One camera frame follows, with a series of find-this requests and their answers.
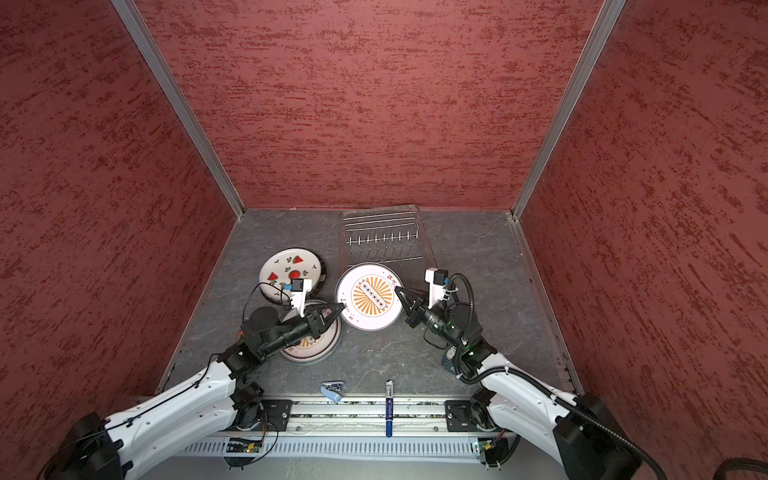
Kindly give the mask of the rearmost brown rim plate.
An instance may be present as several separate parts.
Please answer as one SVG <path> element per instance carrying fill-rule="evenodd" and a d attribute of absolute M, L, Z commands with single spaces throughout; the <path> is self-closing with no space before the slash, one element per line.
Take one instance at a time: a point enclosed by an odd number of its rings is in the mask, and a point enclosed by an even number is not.
<path fill-rule="evenodd" d="M 388 328 L 403 313 L 396 295 L 402 281 L 394 270 L 379 263 L 363 263 L 340 277 L 335 301 L 345 305 L 343 320 L 352 328 L 375 332 Z"/>

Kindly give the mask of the white watermelon pattern plate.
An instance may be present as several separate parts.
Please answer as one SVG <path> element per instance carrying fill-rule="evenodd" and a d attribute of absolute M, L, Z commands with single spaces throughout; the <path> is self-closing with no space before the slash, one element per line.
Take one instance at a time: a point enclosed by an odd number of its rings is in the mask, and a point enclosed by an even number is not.
<path fill-rule="evenodd" d="M 317 254 L 305 248 L 288 248 L 281 250 L 262 265 L 259 272 L 258 283 L 262 295 L 273 303 L 286 302 L 287 298 L 281 294 L 285 284 L 292 279 L 311 279 L 315 292 L 319 275 L 319 262 Z"/>

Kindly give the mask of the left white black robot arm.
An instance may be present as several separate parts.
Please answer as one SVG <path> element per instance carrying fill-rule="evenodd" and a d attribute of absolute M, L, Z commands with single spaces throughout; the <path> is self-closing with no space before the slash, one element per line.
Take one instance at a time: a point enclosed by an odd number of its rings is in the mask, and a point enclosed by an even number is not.
<path fill-rule="evenodd" d="M 90 413 L 76 421 L 39 478 L 138 479 L 213 433 L 257 423 L 260 368 L 305 337 L 322 336 L 344 308 L 311 305 L 286 321 L 273 307 L 254 310 L 242 323 L 240 338 L 188 380 L 106 418 Z"/>

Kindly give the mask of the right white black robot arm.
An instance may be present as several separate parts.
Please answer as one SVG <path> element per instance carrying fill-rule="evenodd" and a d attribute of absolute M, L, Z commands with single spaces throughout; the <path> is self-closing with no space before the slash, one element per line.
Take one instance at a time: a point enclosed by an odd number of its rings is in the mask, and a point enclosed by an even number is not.
<path fill-rule="evenodd" d="M 508 430 L 556 460 L 570 479 L 630 479 L 642 457 L 607 405 L 592 394 L 559 390 L 525 372 L 482 336 L 471 302 L 431 302 L 420 290 L 395 294 L 415 328 L 424 326 L 448 346 L 448 369 L 466 385 L 487 427 Z"/>

